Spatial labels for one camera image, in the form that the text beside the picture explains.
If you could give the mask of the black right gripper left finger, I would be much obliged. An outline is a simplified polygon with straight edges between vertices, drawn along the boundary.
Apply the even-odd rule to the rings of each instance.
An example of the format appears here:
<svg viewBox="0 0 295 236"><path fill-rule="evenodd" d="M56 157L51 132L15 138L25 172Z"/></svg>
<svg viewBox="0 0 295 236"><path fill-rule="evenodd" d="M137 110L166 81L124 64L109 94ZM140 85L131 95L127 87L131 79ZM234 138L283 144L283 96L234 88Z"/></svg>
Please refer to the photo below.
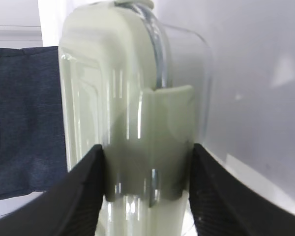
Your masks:
<svg viewBox="0 0 295 236"><path fill-rule="evenodd" d="M93 236L104 196L102 146L95 145L50 190L0 219L0 236Z"/></svg>

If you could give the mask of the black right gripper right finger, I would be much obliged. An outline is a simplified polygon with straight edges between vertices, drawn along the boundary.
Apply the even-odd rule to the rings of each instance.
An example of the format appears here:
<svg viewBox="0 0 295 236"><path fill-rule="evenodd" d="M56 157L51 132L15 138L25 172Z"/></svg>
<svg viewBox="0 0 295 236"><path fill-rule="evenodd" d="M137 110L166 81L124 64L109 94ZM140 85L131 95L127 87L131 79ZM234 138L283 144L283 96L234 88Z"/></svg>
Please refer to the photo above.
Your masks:
<svg viewBox="0 0 295 236"><path fill-rule="evenodd" d="M189 202L199 236L295 236L295 215L242 184L201 144L192 151Z"/></svg>

